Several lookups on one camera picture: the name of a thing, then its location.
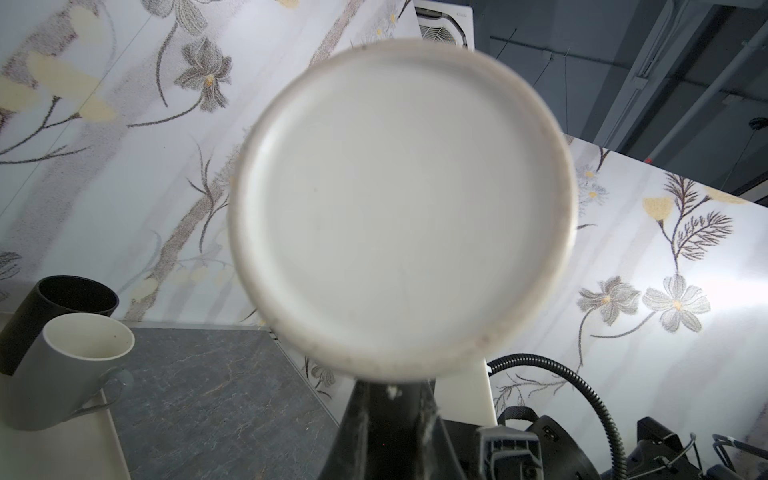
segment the yellow flower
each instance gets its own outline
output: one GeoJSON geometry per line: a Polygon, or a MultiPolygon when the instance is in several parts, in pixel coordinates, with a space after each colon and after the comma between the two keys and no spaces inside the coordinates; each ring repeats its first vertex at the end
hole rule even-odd
{"type": "Polygon", "coordinates": [[[190,275],[190,280],[197,283],[200,282],[202,279],[205,278],[205,276],[208,274],[208,267],[207,266],[201,266],[200,268],[196,268],[194,272],[190,275]]]}
{"type": "Polygon", "coordinates": [[[142,301],[145,297],[148,297],[154,293],[155,290],[157,290],[157,286],[157,280],[152,277],[145,278],[138,285],[136,285],[136,288],[134,288],[131,292],[131,300],[136,300],[137,302],[142,301]]]}
{"type": "Polygon", "coordinates": [[[657,222],[661,222],[662,220],[666,220],[672,212],[672,199],[669,197],[644,198],[643,208],[649,217],[657,222]]]}
{"type": "Polygon", "coordinates": [[[185,267],[181,267],[179,270],[173,272],[170,277],[168,277],[168,280],[174,285],[184,285],[187,280],[189,280],[189,277],[190,271],[185,267]]]}
{"type": "Polygon", "coordinates": [[[22,111],[34,107],[39,101],[40,95],[34,89],[7,77],[0,77],[0,108],[22,111]]]}
{"type": "Polygon", "coordinates": [[[712,200],[717,200],[719,202],[723,202],[725,204],[746,204],[748,203],[743,198],[734,197],[731,194],[727,194],[723,191],[720,191],[718,189],[704,186],[704,190],[707,191],[707,196],[711,198],[712,200]]]}
{"type": "Polygon", "coordinates": [[[80,107],[78,112],[81,117],[87,121],[110,121],[114,120],[118,114],[112,110],[112,107],[107,105],[107,102],[101,100],[96,95],[91,95],[80,107]]]}
{"type": "Polygon", "coordinates": [[[79,71],[74,65],[36,51],[27,54],[27,68],[53,95],[75,103],[84,102],[80,116],[87,121],[109,121],[116,114],[106,102],[95,96],[99,79],[79,71]]]}
{"type": "Polygon", "coordinates": [[[74,33],[87,43],[100,43],[104,34],[101,21],[87,8],[75,5],[69,9],[69,23],[74,33]]]}
{"type": "Polygon", "coordinates": [[[35,80],[57,97],[83,101],[96,90],[99,79],[79,71],[69,62],[30,51],[27,68],[35,80]]]}

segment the metal wire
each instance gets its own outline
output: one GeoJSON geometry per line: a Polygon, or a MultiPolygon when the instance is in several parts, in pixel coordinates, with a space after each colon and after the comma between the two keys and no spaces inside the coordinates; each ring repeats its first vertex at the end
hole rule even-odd
{"type": "Polygon", "coordinates": [[[671,467],[672,465],[674,465],[674,463],[676,461],[678,461],[681,458],[683,458],[683,455],[685,455],[688,452],[688,450],[690,450],[694,445],[696,445],[696,434],[692,432],[690,434],[690,442],[688,442],[688,445],[685,445],[685,448],[683,449],[682,452],[677,454],[677,457],[673,458],[670,462],[665,463],[661,467],[652,468],[651,470],[648,470],[646,472],[638,473],[637,475],[632,475],[631,477],[627,477],[627,480],[637,480],[638,478],[643,478],[644,476],[650,475],[651,473],[660,472],[661,470],[664,470],[665,468],[671,467]]]}
{"type": "MultiPolygon", "coordinates": [[[[517,30],[518,30],[517,28],[513,30],[512,35],[514,35],[517,30]]],[[[509,41],[512,40],[512,35],[509,35],[509,38],[507,38],[507,41],[504,42],[504,46],[502,47],[502,49],[498,51],[498,55],[496,55],[496,60],[498,60],[498,58],[502,56],[502,52],[504,51],[505,48],[507,48],[507,45],[509,45],[509,41]]]]}
{"type": "Polygon", "coordinates": [[[725,188],[725,184],[728,183],[728,179],[733,174],[733,171],[736,170],[736,167],[738,167],[739,162],[741,161],[741,157],[744,156],[744,152],[746,152],[746,149],[750,146],[750,142],[752,141],[752,137],[755,136],[755,133],[757,130],[752,130],[752,134],[750,135],[750,139],[746,141],[746,145],[744,145],[744,149],[742,149],[741,153],[739,154],[739,157],[736,159],[736,163],[733,164],[733,166],[730,168],[730,171],[728,172],[728,175],[725,176],[725,180],[723,180],[723,184],[720,185],[720,189],[725,188]]]}
{"type": "Polygon", "coordinates": [[[538,74],[538,77],[536,78],[536,81],[533,82],[532,87],[536,88],[536,84],[538,83],[538,79],[541,78],[541,76],[544,74],[545,71],[547,71],[547,67],[549,64],[552,63],[552,54],[549,55],[549,60],[547,60],[547,64],[544,66],[544,70],[541,71],[540,74],[538,74]]]}

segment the black cable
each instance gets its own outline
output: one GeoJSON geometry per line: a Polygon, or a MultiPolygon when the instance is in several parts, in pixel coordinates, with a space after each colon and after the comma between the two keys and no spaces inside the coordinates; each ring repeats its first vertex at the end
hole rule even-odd
{"type": "Polygon", "coordinates": [[[608,437],[608,445],[611,447],[611,467],[613,469],[612,480],[627,480],[627,463],[624,460],[624,445],[621,443],[621,435],[619,435],[616,424],[611,418],[608,409],[605,408],[605,404],[600,400],[598,394],[595,393],[592,387],[590,387],[580,376],[576,375],[573,370],[543,356],[533,355],[531,353],[515,353],[514,355],[503,356],[489,362],[488,366],[491,367],[491,372],[488,376],[495,375],[496,373],[515,366],[523,365],[537,366],[540,369],[549,370],[573,385],[576,390],[587,399],[594,409],[594,412],[598,414],[598,418],[605,429],[605,435],[608,437]]]}

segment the white jar lid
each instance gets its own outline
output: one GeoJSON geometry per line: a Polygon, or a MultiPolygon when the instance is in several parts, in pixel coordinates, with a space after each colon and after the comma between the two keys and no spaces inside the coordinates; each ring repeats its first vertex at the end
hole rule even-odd
{"type": "Polygon", "coordinates": [[[379,381],[503,346],[568,260],[557,121],[482,54],[383,41],[310,68],[254,125],[230,205],[251,299],[281,339],[379,381]]]}

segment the leaf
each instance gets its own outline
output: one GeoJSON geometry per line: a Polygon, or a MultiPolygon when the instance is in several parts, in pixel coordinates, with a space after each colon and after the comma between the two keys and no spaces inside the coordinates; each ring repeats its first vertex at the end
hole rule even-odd
{"type": "Polygon", "coordinates": [[[79,71],[68,61],[36,51],[27,53],[27,68],[32,77],[53,95],[73,101],[84,101],[99,84],[99,79],[79,71]]]}
{"type": "Polygon", "coordinates": [[[174,0],[141,0],[141,4],[147,12],[160,18],[167,17],[174,9],[174,0]]]}
{"type": "Polygon", "coordinates": [[[40,103],[40,94],[34,89],[0,77],[0,108],[23,111],[40,103]]]}
{"type": "Polygon", "coordinates": [[[89,99],[85,101],[85,104],[80,107],[80,116],[86,121],[101,122],[114,120],[117,114],[112,110],[112,107],[107,105],[107,102],[101,100],[96,95],[91,95],[89,99]]]}
{"type": "Polygon", "coordinates": [[[75,5],[69,9],[69,23],[74,33],[87,43],[101,43],[104,37],[104,26],[96,15],[87,8],[75,5]]]}
{"type": "Polygon", "coordinates": [[[0,253],[0,280],[6,280],[16,275],[21,268],[16,260],[21,260],[22,256],[16,252],[0,253]]]}
{"type": "Polygon", "coordinates": [[[157,291],[157,287],[160,284],[153,277],[145,278],[142,280],[131,292],[131,300],[137,302],[142,301],[144,298],[150,296],[157,291]]]}
{"type": "Polygon", "coordinates": [[[688,260],[701,260],[709,247],[733,232],[733,219],[720,212],[709,212],[705,217],[691,217],[677,232],[677,251],[688,260]]]}
{"type": "Polygon", "coordinates": [[[176,21],[179,25],[188,31],[190,35],[199,35],[208,26],[205,17],[200,13],[200,9],[192,3],[191,0],[175,0],[176,2],[176,21]]]}

